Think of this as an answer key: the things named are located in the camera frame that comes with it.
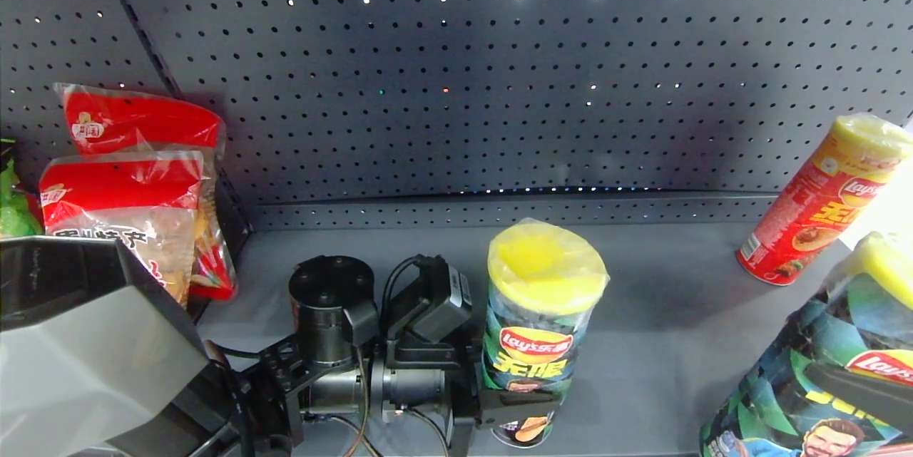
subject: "yellow plastic lid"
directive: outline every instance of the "yellow plastic lid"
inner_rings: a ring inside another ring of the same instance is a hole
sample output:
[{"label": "yellow plastic lid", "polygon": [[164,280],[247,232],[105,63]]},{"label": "yellow plastic lid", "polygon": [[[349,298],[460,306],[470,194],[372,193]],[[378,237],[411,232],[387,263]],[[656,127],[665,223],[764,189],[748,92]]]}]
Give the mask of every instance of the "yellow plastic lid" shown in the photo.
[{"label": "yellow plastic lid", "polygon": [[860,271],[913,310],[913,242],[900,236],[871,232],[853,252]]},{"label": "yellow plastic lid", "polygon": [[903,160],[913,155],[913,133],[870,113],[838,116],[831,135],[870,158]]},{"label": "yellow plastic lid", "polygon": [[559,317],[592,308],[609,282],[603,258],[587,240],[534,219],[491,241],[489,277],[514,304]]}]

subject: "potato chip canister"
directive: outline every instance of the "potato chip canister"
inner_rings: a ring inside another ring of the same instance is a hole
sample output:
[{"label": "potato chip canister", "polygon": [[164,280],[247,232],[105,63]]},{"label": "potato chip canister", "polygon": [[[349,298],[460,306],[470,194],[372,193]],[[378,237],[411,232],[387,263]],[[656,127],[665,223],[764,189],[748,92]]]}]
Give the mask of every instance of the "potato chip canister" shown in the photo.
[{"label": "potato chip canister", "polygon": [[899,165],[913,155],[913,135],[869,113],[838,116],[736,252],[769,284],[792,284],[857,219]]},{"label": "potato chip canister", "polygon": [[[563,401],[590,314],[609,282],[603,259],[580,236],[525,219],[489,245],[489,308],[482,378],[490,389],[552,392]],[[493,428],[502,443],[531,448],[554,413]]]},{"label": "potato chip canister", "polygon": [[812,363],[913,388],[913,245],[877,232],[861,240],[704,425],[701,457],[909,451],[913,434],[816,384]]}]

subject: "gray shelf surface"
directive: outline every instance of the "gray shelf surface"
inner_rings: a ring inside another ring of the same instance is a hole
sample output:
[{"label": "gray shelf surface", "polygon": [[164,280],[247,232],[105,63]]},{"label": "gray shelf surface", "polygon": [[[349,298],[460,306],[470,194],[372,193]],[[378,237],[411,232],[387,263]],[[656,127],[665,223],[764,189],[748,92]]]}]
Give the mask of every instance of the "gray shelf surface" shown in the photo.
[{"label": "gray shelf surface", "polygon": [[[698,428],[779,331],[847,254],[839,243],[796,284],[776,288],[750,277],[734,251],[753,223],[568,226],[603,256],[612,281],[591,317],[574,385],[551,437],[515,450],[489,432],[473,436],[471,455],[678,455],[697,451]],[[486,288],[489,240],[501,227],[257,232],[239,260],[242,290],[212,304],[199,332],[235,349],[258,350],[292,331],[287,280],[316,255],[351,255],[382,282],[415,253],[443,255]],[[234,361],[236,369],[249,364]],[[384,425],[368,437],[387,457],[441,455],[417,419]],[[340,455],[352,434],[338,423],[307,426],[295,455]]]}]

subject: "red chip can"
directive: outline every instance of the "red chip can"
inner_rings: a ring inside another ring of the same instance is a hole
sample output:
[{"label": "red chip can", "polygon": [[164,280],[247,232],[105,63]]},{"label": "red chip can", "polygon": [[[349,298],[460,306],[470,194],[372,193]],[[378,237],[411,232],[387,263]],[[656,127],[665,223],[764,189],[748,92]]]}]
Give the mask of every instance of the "red chip can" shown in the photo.
[{"label": "red chip can", "polygon": [[876,197],[904,159],[913,135],[868,113],[839,116],[736,252],[769,284],[792,284]]}]

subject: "yellow text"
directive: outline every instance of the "yellow text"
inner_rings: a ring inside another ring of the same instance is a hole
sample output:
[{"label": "yellow text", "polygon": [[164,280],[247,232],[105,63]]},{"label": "yellow text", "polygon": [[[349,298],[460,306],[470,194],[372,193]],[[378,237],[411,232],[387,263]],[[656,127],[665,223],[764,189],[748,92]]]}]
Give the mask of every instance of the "yellow text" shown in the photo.
[{"label": "yellow text", "polygon": [[498,360],[495,361],[495,369],[501,373],[527,376],[530,379],[553,379],[555,376],[561,376],[564,373],[564,367],[567,363],[567,359],[562,359],[541,365],[527,365],[513,359],[513,357],[506,355],[504,352],[499,352]]},{"label": "yellow text", "polygon": [[820,403],[821,405],[830,404],[830,406],[832,408],[834,408],[836,411],[844,412],[844,414],[850,414],[859,419],[867,418],[867,419],[871,419],[871,421],[874,421],[876,423],[880,423],[882,425],[887,425],[887,423],[884,423],[883,421],[881,421],[881,419],[878,419],[878,418],[872,416],[871,414],[868,414],[867,412],[862,411],[861,409],[857,409],[857,408],[853,407],[852,405],[848,404],[847,402],[842,401],[842,399],[835,398],[835,396],[830,393],[825,393],[823,391],[808,391],[805,393],[805,398],[809,399],[810,401],[813,401],[815,403]]},{"label": "yellow text", "polygon": [[822,206],[818,213],[812,215],[812,221],[834,225],[835,223],[850,224],[859,216],[859,210],[840,202],[830,201]]}]

